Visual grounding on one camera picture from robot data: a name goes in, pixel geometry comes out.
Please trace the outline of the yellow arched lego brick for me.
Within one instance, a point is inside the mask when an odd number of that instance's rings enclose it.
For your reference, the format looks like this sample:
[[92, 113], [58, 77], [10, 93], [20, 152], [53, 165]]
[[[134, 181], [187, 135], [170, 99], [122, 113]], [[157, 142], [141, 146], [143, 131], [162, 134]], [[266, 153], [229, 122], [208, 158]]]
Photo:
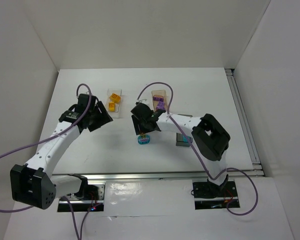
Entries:
[[116, 104], [112, 101], [108, 103], [108, 111], [109, 112], [115, 112], [116, 111]]

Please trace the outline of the yellow rounded lego brick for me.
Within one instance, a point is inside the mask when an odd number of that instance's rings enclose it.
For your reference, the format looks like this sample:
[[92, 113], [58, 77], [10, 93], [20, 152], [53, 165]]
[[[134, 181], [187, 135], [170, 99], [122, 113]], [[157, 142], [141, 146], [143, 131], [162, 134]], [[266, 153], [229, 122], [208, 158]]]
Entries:
[[115, 104], [119, 104], [121, 102], [121, 96], [116, 94], [116, 93], [112, 93], [109, 96], [109, 99], [114, 102]]

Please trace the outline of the teal lego brick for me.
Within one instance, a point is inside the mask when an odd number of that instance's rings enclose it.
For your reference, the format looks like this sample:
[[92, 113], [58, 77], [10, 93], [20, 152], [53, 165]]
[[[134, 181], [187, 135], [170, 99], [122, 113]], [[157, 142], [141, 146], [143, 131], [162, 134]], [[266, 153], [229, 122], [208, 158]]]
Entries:
[[[184, 136], [184, 135], [182, 135], [182, 134], [177, 134], [177, 139], [178, 139], [178, 141], [179, 142], [188, 142], [187, 141], [187, 138]], [[190, 137], [190, 136], [188, 136], [188, 139], [192, 142], [193, 141], [193, 139]]]

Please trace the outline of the purple printed lego piece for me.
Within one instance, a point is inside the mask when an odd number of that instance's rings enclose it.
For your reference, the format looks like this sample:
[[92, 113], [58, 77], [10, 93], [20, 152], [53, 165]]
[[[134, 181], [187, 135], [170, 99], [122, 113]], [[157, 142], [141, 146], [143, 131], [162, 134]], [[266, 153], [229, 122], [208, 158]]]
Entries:
[[164, 97], [161, 96], [161, 95], [154, 95], [154, 96], [152, 97], [152, 100], [153, 100], [153, 101], [157, 101], [157, 102], [164, 102]]

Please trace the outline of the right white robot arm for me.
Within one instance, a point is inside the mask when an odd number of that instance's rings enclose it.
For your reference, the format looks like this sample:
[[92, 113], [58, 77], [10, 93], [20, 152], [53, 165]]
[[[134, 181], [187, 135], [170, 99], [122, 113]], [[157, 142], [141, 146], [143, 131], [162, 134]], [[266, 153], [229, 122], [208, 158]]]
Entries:
[[208, 181], [223, 187], [228, 181], [226, 152], [230, 135], [211, 114], [202, 117], [173, 114], [166, 110], [151, 110], [138, 102], [131, 110], [137, 135], [150, 132], [172, 132], [183, 135], [198, 158]]

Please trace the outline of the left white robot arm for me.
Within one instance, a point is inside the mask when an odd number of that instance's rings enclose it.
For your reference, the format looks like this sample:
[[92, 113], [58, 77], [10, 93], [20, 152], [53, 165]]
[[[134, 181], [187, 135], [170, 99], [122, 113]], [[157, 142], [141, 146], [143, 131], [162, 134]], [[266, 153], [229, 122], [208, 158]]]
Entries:
[[58, 119], [51, 139], [25, 164], [16, 164], [10, 170], [13, 200], [45, 210], [54, 199], [66, 195], [83, 199], [88, 188], [86, 177], [76, 173], [54, 176], [53, 171], [83, 130], [95, 131], [112, 120], [96, 96], [81, 93], [77, 103]]

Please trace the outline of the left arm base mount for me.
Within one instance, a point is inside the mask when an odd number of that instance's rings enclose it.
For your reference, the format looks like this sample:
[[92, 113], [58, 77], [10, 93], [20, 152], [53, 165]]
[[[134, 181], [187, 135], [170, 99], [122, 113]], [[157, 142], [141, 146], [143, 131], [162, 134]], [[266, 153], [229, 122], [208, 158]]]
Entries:
[[92, 212], [103, 212], [105, 205], [106, 184], [104, 182], [89, 183], [84, 190], [83, 197], [77, 197], [74, 193], [69, 193], [66, 198], [71, 203], [73, 211], [87, 212], [92, 208]]

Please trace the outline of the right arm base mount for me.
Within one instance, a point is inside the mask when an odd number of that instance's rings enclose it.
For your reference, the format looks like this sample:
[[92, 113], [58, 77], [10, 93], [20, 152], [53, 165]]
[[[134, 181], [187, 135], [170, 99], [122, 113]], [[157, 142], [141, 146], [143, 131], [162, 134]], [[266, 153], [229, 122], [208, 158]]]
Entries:
[[237, 187], [234, 181], [228, 181], [222, 190], [212, 189], [206, 181], [192, 183], [190, 194], [194, 197], [195, 210], [215, 210], [240, 208]]

